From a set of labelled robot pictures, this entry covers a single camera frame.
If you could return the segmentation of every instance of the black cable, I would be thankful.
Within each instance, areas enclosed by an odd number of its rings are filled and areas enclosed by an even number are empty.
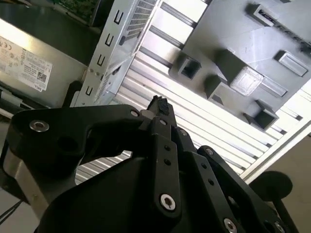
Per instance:
[[[0,221],[0,226],[2,223],[5,222],[5,220],[7,220],[15,211],[16,209],[20,206],[20,204],[22,204],[22,200],[20,200],[18,203],[16,203],[15,205],[13,205],[10,209],[8,209],[7,211],[5,211],[1,216],[0,219],[3,218],[5,215],[5,217]]]

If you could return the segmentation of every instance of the ce mark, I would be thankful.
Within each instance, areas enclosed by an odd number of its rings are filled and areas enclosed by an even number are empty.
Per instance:
[[[3,42],[1,42],[1,41],[0,41],[0,47],[3,47],[3,48],[5,48],[5,49],[6,49],[6,48],[9,48],[9,50],[12,50],[12,46],[8,45],[8,44],[5,43],[5,42],[3,43]]]

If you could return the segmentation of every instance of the power supply label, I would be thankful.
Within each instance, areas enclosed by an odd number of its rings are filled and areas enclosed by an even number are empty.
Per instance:
[[[46,90],[53,64],[0,36],[0,71],[39,92]]]

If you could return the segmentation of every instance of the perforated vent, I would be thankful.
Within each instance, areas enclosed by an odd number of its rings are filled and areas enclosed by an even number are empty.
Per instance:
[[[127,28],[127,36],[125,41],[136,38],[145,27],[150,14],[155,7],[156,0],[141,0],[138,2],[137,8],[131,20],[129,27]]]

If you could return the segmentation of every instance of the circuit board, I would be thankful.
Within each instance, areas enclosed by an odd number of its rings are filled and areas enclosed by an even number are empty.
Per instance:
[[[98,0],[55,0],[54,2],[68,9],[79,18],[89,22]]]

